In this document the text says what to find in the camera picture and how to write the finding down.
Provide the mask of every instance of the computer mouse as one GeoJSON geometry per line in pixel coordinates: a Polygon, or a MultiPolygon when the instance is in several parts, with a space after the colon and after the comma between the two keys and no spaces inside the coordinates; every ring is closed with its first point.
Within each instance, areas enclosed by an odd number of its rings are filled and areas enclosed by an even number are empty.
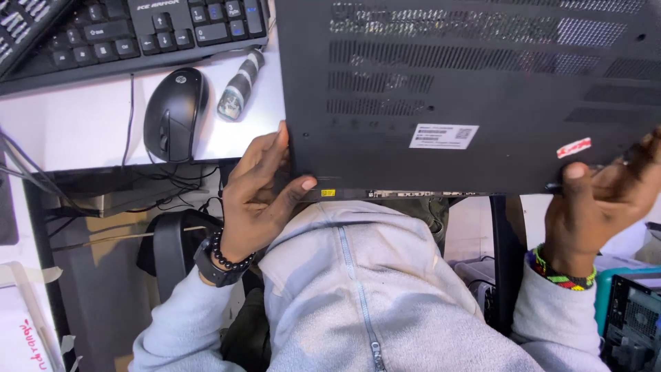
{"type": "Polygon", "coordinates": [[[166,76],[156,87],[145,113],[147,151],[172,163],[193,160],[196,129],[209,101],[209,87],[199,70],[185,67],[166,76]]]}

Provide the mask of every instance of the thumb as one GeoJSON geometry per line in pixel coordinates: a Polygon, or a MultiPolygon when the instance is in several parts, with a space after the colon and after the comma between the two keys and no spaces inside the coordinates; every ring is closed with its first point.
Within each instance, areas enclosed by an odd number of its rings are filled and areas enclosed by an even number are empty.
{"type": "Polygon", "coordinates": [[[567,201],[570,217],[580,220],[593,211],[596,204],[592,196],[592,180],[587,165],[572,163],[565,167],[563,196],[567,201]]]}
{"type": "Polygon", "coordinates": [[[285,186],[285,188],[280,191],[276,200],[268,206],[264,214],[279,220],[278,222],[284,221],[286,223],[289,216],[292,214],[294,207],[296,207],[296,204],[298,204],[305,194],[316,186],[316,184],[317,180],[309,175],[294,179],[292,182],[289,182],[289,185],[285,186]]]}

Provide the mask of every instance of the red sticker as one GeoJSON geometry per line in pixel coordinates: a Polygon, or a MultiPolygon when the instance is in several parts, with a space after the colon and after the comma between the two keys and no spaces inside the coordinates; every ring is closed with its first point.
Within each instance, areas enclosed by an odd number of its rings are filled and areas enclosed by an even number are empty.
{"type": "Polygon", "coordinates": [[[559,148],[558,151],[556,151],[556,153],[558,154],[558,159],[562,159],[565,156],[569,156],[577,152],[581,152],[586,148],[590,148],[591,146],[592,146],[592,140],[590,139],[590,137],[587,137],[559,148]]]}

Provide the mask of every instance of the screwdriver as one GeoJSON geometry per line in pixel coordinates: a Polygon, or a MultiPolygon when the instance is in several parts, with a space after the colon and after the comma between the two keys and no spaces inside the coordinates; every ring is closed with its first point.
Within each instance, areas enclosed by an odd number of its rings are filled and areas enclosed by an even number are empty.
{"type": "Polygon", "coordinates": [[[248,58],[239,67],[239,72],[232,77],[220,97],[218,114],[232,121],[241,116],[262,66],[264,66],[264,54],[259,49],[251,50],[248,58]]]}

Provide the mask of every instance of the barcode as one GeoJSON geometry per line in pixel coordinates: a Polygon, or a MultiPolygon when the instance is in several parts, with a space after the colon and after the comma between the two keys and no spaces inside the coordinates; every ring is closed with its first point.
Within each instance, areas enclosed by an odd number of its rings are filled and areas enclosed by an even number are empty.
{"type": "Polygon", "coordinates": [[[432,130],[432,129],[420,129],[418,134],[445,134],[447,130],[432,130]]]}
{"type": "Polygon", "coordinates": [[[465,128],[465,129],[459,129],[459,133],[457,133],[457,136],[455,137],[456,140],[465,140],[468,138],[468,136],[471,135],[472,129],[465,128]]]}

